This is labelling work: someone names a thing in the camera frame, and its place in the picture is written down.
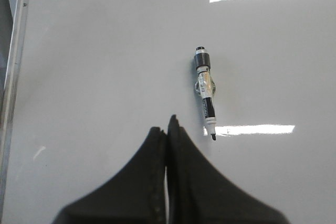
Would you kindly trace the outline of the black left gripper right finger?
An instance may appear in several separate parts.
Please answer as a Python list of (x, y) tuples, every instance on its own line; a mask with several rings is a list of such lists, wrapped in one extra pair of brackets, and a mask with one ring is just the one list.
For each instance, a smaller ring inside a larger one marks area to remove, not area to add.
[(171, 116), (167, 130), (169, 223), (288, 223), (223, 176)]

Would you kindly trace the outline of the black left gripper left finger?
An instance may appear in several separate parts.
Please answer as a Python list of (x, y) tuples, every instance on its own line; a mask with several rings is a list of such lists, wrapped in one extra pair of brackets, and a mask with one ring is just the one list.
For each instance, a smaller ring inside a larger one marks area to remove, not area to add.
[(166, 135), (152, 127), (135, 155), (105, 184), (63, 207), (54, 223), (165, 223)]

